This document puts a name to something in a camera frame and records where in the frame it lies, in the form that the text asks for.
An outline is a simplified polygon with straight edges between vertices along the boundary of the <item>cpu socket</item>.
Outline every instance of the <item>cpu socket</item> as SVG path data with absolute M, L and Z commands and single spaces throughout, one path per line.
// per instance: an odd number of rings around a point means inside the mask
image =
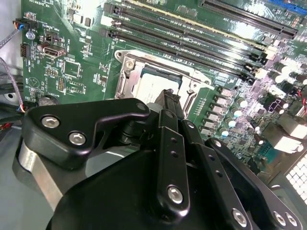
M 115 97 L 138 98 L 154 103 L 162 90 L 172 89 L 180 96 L 187 117 L 202 88 L 214 90 L 211 79 L 199 70 L 139 50 L 117 50 L 115 58 L 122 63 Z

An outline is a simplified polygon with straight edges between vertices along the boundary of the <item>black metal arm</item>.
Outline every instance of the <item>black metal arm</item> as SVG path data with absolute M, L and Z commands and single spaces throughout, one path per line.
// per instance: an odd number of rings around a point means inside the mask
M 47 229 L 302 229 L 221 141 L 203 142 L 171 91 L 156 105 L 122 99 L 27 113 L 13 169 L 34 178 L 54 209 Z M 130 143 L 139 151 L 86 178 L 90 157 Z

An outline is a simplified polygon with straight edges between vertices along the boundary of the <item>hdmi port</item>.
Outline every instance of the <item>hdmi port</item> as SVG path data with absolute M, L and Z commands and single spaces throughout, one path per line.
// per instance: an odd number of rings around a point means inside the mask
M 60 46 L 51 45 L 51 46 L 45 47 L 43 52 L 48 56 L 57 58 L 57 57 L 65 55 L 65 48 L 60 47 Z

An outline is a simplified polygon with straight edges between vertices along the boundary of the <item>wire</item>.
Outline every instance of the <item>wire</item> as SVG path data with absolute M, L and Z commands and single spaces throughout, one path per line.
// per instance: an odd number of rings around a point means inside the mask
M 20 91 L 19 91 L 19 88 L 18 88 L 18 85 L 16 83 L 16 80 L 14 78 L 14 76 L 11 74 L 11 71 L 8 67 L 8 65 L 6 64 L 6 62 L 0 57 L 0 63 L 4 66 L 5 70 L 6 70 L 6 73 L 8 74 L 8 76 L 10 77 L 11 81 L 12 81 L 12 84 L 13 84 L 13 87 L 15 89 L 15 92 L 17 94 L 17 98 L 18 98 L 18 101 L 19 101 L 19 105 L 20 105 L 20 109 L 23 113 L 25 113 L 24 111 L 24 102 L 23 102 L 23 99 L 21 97 L 21 94 L 20 94 Z

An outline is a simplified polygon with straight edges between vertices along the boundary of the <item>screw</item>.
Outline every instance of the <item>screw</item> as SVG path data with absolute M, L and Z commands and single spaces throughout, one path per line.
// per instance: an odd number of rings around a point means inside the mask
M 293 226 L 297 226 L 297 222 L 296 222 L 296 220 L 289 214 L 289 213 L 287 213 L 286 212 L 286 216 L 287 216 L 287 218 L 288 218 L 288 220 L 290 221 L 290 223 L 293 225 Z
M 45 116 L 42 119 L 42 124 L 47 128 L 56 128 L 59 126 L 59 120 L 53 116 Z
M 214 140 L 213 142 L 215 143 L 215 145 L 216 145 L 217 147 L 221 147 L 221 146 L 222 146 L 221 143 L 220 143 L 219 141 L 217 141 L 217 140 Z
M 274 212 L 275 218 L 277 219 L 278 223 L 280 223 L 283 226 L 286 226 L 286 221 L 284 218 L 277 212 Z
M 134 66 L 134 64 L 131 60 L 126 61 L 125 65 L 126 65 L 127 69 L 133 69 L 133 66 Z
M 243 228 L 245 228 L 248 225 L 245 216 L 238 209 L 233 208 L 232 215 L 235 218 L 235 220 L 238 222 L 238 224 L 241 225 Z
M 137 105 L 137 107 L 138 107 L 139 109 L 144 110 L 144 111 L 146 110 L 146 107 L 145 107 L 144 104 L 142 104 L 142 103 L 137 103 L 136 105 Z
M 83 145 L 86 138 L 82 133 L 74 132 L 69 135 L 69 141 L 74 145 Z
M 176 204 L 181 204 L 183 201 L 182 193 L 176 187 L 169 187 L 167 190 L 168 197 Z
M 35 34 L 32 31 L 28 31 L 25 34 L 26 38 L 28 38 L 29 40 L 34 40 L 35 39 Z
M 189 126 L 190 128 L 194 128 L 194 125 L 193 125 L 192 122 L 188 121 L 187 124 L 188 124 L 188 126 Z

